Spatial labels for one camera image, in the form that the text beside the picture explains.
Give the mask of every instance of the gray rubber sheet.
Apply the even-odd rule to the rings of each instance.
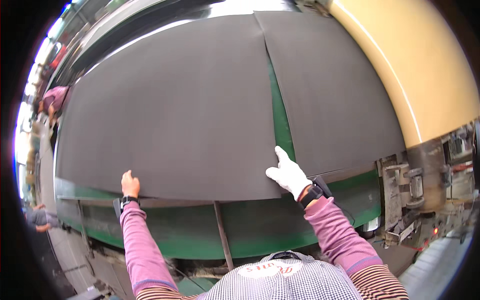
[[[307,176],[371,163],[405,149],[375,69],[334,18],[255,12]]]
[[[263,33],[253,15],[195,21],[140,39],[76,84],[56,176],[163,199],[280,197]]]

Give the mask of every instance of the pink sleeve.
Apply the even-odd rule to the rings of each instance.
[[[322,252],[347,275],[374,264],[383,264],[375,249],[353,229],[333,197],[320,199],[305,209],[305,219],[313,227]]]
[[[137,202],[127,204],[120,216],[125,260],[133,293],[137,296],[142,289],[150,287],[168,287],[178,291],[145,219],[146,213]]]

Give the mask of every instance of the bare hand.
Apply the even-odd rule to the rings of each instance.
[[[132,170],[123,173],[121,178],[121,191],[123,192],[123,196],[138,198],[140,182],[138,181],[138,178],[132,178]]]

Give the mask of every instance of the gray shirt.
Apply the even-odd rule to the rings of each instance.
[[[47,213],[44,209],[34,209],[27,211],[27,225],[41,226],[47,224]]]

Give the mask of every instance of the striped shirt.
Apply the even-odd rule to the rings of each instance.
[[[341,266],[363,299],[408,299],[405,288],[383,265],[375,249],[358,236],[333,198],[321,197],[305,209],[322,252]],[[125,259],[137,299],[196,299],[177,289],[165,261],[147,228],[146,214],[136,202],[125,206],[120,217]]]

